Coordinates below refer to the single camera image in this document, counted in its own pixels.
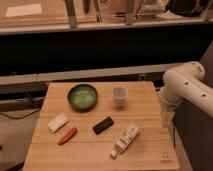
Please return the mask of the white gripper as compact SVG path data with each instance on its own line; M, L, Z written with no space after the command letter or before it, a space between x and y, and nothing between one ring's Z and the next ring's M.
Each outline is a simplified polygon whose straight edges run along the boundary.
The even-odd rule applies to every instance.
M160 105L162 126L169 128L172 125L172 120L175 115L175 107L174 105L168 104L163 100L160 101Z

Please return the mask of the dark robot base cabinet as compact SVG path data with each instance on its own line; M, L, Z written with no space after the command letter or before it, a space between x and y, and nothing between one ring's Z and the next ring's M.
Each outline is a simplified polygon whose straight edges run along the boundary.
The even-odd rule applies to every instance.
M213 118L184 100L174 124L179 171L213 171Z

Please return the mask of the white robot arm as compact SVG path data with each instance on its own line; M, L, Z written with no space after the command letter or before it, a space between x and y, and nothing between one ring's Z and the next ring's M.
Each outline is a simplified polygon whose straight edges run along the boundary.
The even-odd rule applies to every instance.
M165 128L170 127L175 110L184 99L213 117L213 88L202 82L204 77L203 65L195 61L170 68L163 74L164 86L158 92L158 98Z

